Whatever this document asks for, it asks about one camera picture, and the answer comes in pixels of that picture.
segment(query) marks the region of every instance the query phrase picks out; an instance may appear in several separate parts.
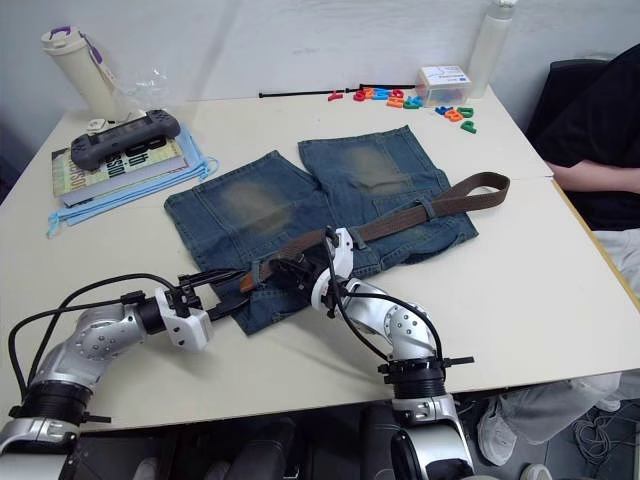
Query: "brown belt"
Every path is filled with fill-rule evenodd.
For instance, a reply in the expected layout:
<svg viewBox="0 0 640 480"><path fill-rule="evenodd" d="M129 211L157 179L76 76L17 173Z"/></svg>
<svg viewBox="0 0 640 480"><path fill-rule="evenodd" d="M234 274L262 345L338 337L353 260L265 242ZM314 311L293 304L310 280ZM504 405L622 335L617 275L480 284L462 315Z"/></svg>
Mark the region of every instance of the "brown belt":
<svg viewBox="0 0 640 480"><path fill-rule="evenodd" d="M432 200L431 208L435 213L435 217L444 217L457 213L470 212L472 210L483 210L485 208L495 207L496 205L500 205L507 196L509 183L510 181L507 177L498 173L476 173L460 183L455 184L449 190ZM469 195L472 190L478 187L491 187L497 189L497 191ZM356 227L354 230L358 233L362 241L370 242L415 227L429 219L424 206L417 205L384 216L366 225ZM302 252L322 241L323 231L323 229L320 229L305 233L291 240L268 259L263 260L259 270L260 282L267 280L273 273L269 266L271 260L294 260L298 258ZM257 283L258 282L254 281L251 273L247 273L240 282L240 290L243 293L248 293L256 288Z"/></svg>

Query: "water bottle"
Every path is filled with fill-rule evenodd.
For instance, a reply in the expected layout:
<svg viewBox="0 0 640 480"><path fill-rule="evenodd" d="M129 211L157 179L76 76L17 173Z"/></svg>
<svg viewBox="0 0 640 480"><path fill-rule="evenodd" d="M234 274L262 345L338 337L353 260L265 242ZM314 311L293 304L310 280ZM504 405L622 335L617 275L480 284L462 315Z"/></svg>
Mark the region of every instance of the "water bottle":
<svg viewBox="0 0 640 480"><path fill-rule="evenodd" d="M42 35L41 41L44 51L51 55L93 113L106 120L122 120L113 99L115 77L104 65L100 52L77 27L54 28Z"/></svg>
<svg viewBox="0 0 640 480"><path fill-rule="evenodd" d="M467 75L471 79L469 98L481 98L487 89L502 46L511 27L518 0L493 0L482 22L476 45L471 54Z"/></svg>

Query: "stack of books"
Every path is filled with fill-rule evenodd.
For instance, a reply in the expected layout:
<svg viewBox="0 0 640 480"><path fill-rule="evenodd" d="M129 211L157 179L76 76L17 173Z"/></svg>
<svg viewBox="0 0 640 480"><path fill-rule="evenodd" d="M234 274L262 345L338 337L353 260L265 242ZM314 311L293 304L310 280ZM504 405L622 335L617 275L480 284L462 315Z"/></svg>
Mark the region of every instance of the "stack of books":
<svg viewBox="0 0 640 480"><path fill-rule="evenodd" d="M180 145L167 139L158 148L137 155L126 152L109 156L96 170L83 170L71 161L70 149L51 154L53 195L67 207L97 200L117 192L144 188L160 177L180 173L189 167Z"/></svg>

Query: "plastic box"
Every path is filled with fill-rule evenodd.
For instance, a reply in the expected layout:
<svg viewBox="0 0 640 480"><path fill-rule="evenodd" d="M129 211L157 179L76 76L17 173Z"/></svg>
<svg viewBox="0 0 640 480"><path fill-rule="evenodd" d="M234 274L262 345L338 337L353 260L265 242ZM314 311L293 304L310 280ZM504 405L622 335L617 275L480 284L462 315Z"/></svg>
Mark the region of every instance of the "plastic box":
<svg viewBox="0 0 640 480"><path fill-rule="evenodd" d="M422 67L416 92L426 107L461 105L467 101L471 80L457 65Z"/></svg>

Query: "denim shorts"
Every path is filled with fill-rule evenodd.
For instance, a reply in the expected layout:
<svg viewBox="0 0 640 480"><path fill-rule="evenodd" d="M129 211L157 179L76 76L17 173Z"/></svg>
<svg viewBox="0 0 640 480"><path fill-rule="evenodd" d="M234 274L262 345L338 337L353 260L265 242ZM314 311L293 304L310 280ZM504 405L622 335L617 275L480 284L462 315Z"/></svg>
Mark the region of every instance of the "denim shorts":
<svg viewBox="0 0 640 480"><path fill-rule="evenodd" d="M408 127L298 147L310 173L273 151L167 199L165 209L200 269L255 269L291 239L327 225L357 227L416 204L432 214L430 201L449 188ZM353 275L419 262L477 234L467 215L458 214L369 243L354 235ZM238 288L234 282L214 287L221 300ZM308 304L267 281L233 316L251 334Z"/></svg>

